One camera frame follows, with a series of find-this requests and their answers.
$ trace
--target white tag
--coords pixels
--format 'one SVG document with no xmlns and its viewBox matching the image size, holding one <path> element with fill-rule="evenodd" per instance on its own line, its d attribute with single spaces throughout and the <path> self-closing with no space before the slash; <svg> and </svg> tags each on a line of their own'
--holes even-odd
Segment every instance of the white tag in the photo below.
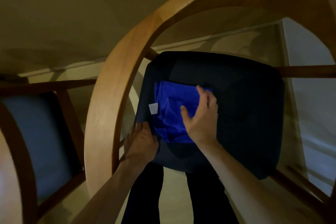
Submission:
<svg viewBox="0 0 336 224">
<path fill-rule="evenodd" d="M 150 104 L 148 106 L 149 106 L 150 114 L 157 114 L 158 113 L 158 109 L 159 109 L 159 104 L 158 103 Z"/>
</svg>

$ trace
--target folded clothing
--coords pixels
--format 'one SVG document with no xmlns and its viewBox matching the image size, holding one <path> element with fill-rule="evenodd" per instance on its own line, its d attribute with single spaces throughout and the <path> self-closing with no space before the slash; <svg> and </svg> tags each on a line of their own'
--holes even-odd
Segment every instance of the folded clothing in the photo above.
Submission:
<svg viewBox="0 0 336 224">
<path fill-rule="evenodd" d="M 183 124 L 180 107 L 184 105 L 189 116 L 194 117 L 200 100 L 196 86 L 160 81 L 155 83 L 154 95 L 158 111 L 153 117 L 153 127 L 162 140 L 168 143 L 194 143 Z"/>
</svg>

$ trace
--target hand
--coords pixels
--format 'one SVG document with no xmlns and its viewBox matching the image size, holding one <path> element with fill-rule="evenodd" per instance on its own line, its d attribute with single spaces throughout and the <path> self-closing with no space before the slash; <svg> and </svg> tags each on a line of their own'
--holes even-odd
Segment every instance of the hand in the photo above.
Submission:
<svg viewBox="0 0 336 224">
<path fill-rule="evenodd" d="M 125 158 L 136 161 L 145 167 L 151 162 L 158 150 L 159 143 L 152 135 L 148 122 L 136 123 L 124 143 Z"/>
<path fill-rule="evenodd" d="M 181 106 L 183 124 L 190 138 L 199 147 L 200 144 L 217 142 L 217 99 L 202 87 L 196 87 L 199 93 L 199 104 L 193 118 L 189 117 L 185 106 Z"/>
</svg>

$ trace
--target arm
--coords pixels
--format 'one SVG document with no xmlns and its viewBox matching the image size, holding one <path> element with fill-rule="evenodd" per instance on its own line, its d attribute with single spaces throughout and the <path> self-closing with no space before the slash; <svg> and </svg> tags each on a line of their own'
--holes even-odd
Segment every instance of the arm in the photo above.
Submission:
<svg viewBox="0 0 336 224">
<path fill-rule="evenodd" d="M 115 223 L 128 192 L 145 166 L 154 159 L 158 145 L 149 124 L 137 123 L 125 139 L 125 160 L 72 224 Z"/>
<path fill-rule="evenodd" d="M 181 107 L 188 135 L 196 143 L 235 202 L 246 223 L 310 223 L 296 210 L 277 201 L 241 163 L 217 141 L 217 100 L 210 91 L 197 86 L 199 106 L 190 118 Z"/>
</svg>

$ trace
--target person's right arm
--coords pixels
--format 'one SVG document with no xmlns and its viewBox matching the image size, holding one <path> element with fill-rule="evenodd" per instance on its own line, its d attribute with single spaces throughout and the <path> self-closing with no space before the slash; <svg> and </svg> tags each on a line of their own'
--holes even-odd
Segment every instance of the person's right arm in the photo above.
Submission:
<svg viewBox="0 0 336 224">
<path fill-rule="evenodd" d="M 247 224 L 308 224 L 295 209 L 273 198 L 260 181 L 235 160 L 217 141 L 217 100 L 210 91 L 197 86 L 199 106 L 193 118 L 181 106 L 181 115 L 190 138 L 217 172 Z"/>
</svg>

